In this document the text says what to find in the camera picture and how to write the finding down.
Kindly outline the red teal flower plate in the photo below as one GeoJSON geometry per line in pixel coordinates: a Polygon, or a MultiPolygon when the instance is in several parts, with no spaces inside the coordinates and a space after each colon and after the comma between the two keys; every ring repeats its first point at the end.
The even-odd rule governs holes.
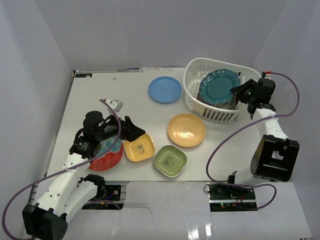
{"type": "Polygon", "coordinates": [[[123,155],[124,145],[122,140],[118,139],[108,152],[93,160],[88,169],[97,173],[106,172],[114,168],[121,161],[123,155]]]}

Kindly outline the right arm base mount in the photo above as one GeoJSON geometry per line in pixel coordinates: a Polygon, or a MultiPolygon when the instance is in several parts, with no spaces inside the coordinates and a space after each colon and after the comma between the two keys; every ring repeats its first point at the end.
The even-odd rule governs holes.
{"type": "Polygon", "coordinates": [[[258,210],[256,195],[253,189],[207,183],[203,190],[208,194],[210,211],[212,213],[258,210]]]}

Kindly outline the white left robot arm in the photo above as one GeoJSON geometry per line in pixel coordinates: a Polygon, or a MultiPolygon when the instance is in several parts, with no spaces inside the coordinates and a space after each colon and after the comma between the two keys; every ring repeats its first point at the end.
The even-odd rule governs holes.
{"type": "Polygon", "coordinates": [[[88,112],[69,149],[65,169],[35,203],[22,210],[26,233],[41,240],[63,239],[73,216],[89,200],[105,196],[104,177],[82,176],[91,165],[89,160],[98,156],[102,142],[113,137],[132,142],[145,133],[129,116],[103,118],[99,111],[88,112]]]}

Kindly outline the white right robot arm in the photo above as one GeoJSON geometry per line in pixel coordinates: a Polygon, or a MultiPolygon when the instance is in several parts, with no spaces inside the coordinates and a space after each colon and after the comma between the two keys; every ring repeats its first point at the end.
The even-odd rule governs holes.
{"type": "Polygon", "coordinates": [[[289,139],[280,127],[276,109],[270,103],[275,87],[273,80],[260,78],[230,90],[237,100],[247,104],[251,119],[259,121],[257,128],[261,136],[250,166],[228,176],[225,192],[233,200],[243,195],[242,185],[288,182],[292,176],[300,145],[289,139]]]}

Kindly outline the grey reindeer plate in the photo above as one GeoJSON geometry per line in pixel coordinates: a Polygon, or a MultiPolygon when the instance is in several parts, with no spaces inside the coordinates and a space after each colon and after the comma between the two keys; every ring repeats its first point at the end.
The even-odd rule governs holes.
{"type": "Polygon", "coordinates": [[[220,108],[220,109],[225,109],[225,110],[235,110],[236,109],[236,106],[238,104],[236,98],[233,96],[231,98],[230,101],[227,101],[227,102],[224,102],[224,103],[216,103],[216,104],[211,104],[207,101],[205,101],[200,94],[197,95],[197,98],[196,98],[198,101],[208,105],[208,106],[212,106],[212,107],[215,107],[215,108],[220,108]]]}

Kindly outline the teal scalloped plate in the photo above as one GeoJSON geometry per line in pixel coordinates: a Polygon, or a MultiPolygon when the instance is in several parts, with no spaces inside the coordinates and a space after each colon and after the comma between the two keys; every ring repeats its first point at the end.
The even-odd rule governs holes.
{"type": "Polygon", "coordinates": [[[229,102],[231,89],[238,87],[241,80],[238,74],[229,69],[218,69],[208,73],[199,84],[198,95],[211,105],[229,102]]]}

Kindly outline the white plastic dish bin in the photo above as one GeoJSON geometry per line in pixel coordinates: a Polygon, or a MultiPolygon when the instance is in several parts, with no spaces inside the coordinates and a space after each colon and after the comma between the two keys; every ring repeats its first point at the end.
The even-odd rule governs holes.
{"type": "Polygon", "coordinates": [[[222,69],[228,69],[239,74],[241,84],[250,79],[258,80],[261,77],[258,71],[251,67],[198,57],[188,63],[183,74],[184,101],[190,111],[198,113],[205,120],[216,123],[229,123],[245,112],[245,104],[239,102],[234,104],[232,109],[223,109],[208,105],[197,99],[203,78],[211,72],[222,69]]]}

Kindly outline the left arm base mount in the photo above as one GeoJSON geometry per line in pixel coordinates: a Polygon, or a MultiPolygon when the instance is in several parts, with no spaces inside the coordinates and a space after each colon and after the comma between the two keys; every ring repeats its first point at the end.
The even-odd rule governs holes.
{"type": "Polygon", "coordinates": [[[94,197],[86,203],[83,210],[121,210],[126,197],[124,185],[106,185],[98,197],[94,197]]]}

